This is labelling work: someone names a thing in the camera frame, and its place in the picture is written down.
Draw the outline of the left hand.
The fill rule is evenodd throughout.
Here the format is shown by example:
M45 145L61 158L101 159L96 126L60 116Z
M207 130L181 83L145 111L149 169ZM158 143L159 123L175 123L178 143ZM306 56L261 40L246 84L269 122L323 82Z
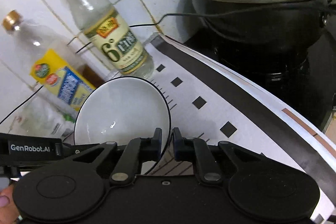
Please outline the left hand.
M13 190L15 184L9 185L7 188L1 190L1 207L0 207L0 223L13 224L17 223L19 211L13 202Z

